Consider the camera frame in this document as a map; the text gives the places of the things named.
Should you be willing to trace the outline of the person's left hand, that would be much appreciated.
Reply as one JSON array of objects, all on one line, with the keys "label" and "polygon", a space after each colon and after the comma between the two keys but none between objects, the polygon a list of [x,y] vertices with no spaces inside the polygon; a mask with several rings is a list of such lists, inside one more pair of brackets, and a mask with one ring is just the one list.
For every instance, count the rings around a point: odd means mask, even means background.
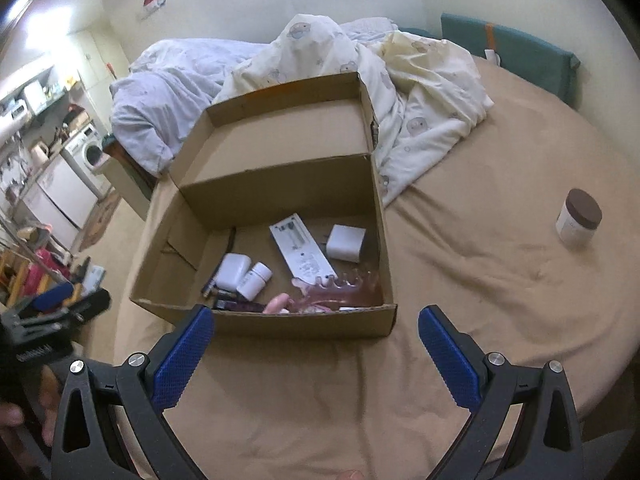
[{"label": "person's left hand", "polygon": [[[38,403],[43,409],[41,437],[50,446],[53,442],[56,419],[58,418],[58,404],[60,404],[60,386],[49,367],[43,367],[40,372],[40,386]],[[24,425],[23,411],[13,403],[1,401],[1,437],[14,455],[24,452],[24,445],[17,437],[17,429]]]}]

